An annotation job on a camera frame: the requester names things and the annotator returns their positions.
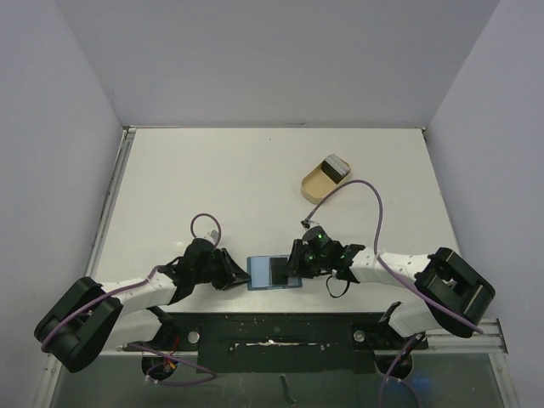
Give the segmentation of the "blue card holder wallet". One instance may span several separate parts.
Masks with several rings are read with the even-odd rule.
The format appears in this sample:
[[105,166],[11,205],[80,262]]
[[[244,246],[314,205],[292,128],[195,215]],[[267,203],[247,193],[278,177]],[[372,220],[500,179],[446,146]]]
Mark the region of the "blue card holder wallet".
[[247,283],[249,291],[263,291],[273,289],[292,289],[299,287],[272,287],[269,283],[269,261],[272,257],[285,257],[286,255],[276,256],[254,256],[246,259],[247,273],[251,276],[251,280]]

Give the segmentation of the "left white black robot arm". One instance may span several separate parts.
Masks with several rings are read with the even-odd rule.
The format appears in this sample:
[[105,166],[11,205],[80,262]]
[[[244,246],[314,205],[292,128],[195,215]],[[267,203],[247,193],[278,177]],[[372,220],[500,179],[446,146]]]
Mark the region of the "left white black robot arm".
[[39,321],[34,337],[44,353],[70,372],[86,368],[105,349],[134,342],[164,349],[173,339],[173,328],[165,322],[162,306],[187,298],[200,284],[225,291],[250,279],[225,249],[195,238],[182,255],[157,265],[144,278],[76,280]]

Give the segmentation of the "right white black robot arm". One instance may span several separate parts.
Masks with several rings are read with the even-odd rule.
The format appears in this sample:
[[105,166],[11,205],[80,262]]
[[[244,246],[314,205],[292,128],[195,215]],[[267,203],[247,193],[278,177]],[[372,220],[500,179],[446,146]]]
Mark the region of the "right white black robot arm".
[[389,308],[378,327],[381,342],[399,347],[408,337],[442,328],[460,338],[481,334],[481,321],[496,295],[494,287],[450,248],[434,254],[375,252],[361,244],[343,245],[322,227],[296,239],[281,273],[312,279],[329,275],[348,284],[404,288],[418,299]]

